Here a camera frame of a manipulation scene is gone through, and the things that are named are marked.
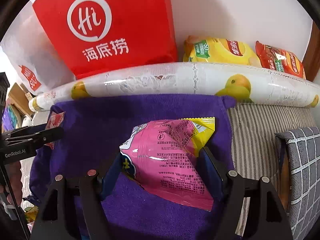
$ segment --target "red chip bag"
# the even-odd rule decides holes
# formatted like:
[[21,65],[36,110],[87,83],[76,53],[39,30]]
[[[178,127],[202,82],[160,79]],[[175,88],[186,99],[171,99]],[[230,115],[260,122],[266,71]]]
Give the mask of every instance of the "red chip bag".
[[36,0],[33,8],[78,79],[177,61],[171,0]]
[[264,45],[258,41],[256,42],[256,52],[263,68],[278,70],[306,79],[303,64],[292,52]]

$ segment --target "screw head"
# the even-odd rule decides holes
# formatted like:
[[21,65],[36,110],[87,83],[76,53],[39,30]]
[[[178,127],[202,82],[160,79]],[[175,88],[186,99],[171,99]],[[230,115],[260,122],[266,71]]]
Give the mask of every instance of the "screw head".
[[94,175],[96,175],[97,174],[97,171],[96,170],[89,170],[88,171],[88,175],[89,176],[94,176]]
[[231,177],[236,177],[238,175],[236,171],[229,171],[228,173]]
[[264,183],[269,183],[270,179],[268,177],[262,177]]
[[55,177],[55,180],[56,181],[60,181],[60,180],[62,180],[62,178],[63,178],[63,176],[62,175],[57,175],[56,177]]

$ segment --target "pink wrapper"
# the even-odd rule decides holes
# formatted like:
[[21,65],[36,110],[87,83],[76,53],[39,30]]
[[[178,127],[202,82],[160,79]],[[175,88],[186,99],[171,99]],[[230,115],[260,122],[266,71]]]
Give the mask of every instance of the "pink wrapper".
[[120,146],[124,169],[146,191],[211,211],[213,198],[195,169],[195,123],[158,120],[133,129]]

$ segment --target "haidilao logo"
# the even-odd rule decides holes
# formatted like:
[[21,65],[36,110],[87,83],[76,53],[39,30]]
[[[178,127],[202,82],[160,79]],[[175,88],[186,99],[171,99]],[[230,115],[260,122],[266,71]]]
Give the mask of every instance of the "haidilao logo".
[[71,32],[82,41],[103,39],[111,27],[111,9],[105,0],[75,0],[68,11]]

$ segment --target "cushion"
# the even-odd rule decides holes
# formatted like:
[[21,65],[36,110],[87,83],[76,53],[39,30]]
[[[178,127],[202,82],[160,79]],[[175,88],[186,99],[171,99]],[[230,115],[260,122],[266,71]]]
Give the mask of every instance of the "cushion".
[[289,158],[289,222],[293,239],[303,239],[320,215],[320,133],[305,127],[276,135],[280,163]]

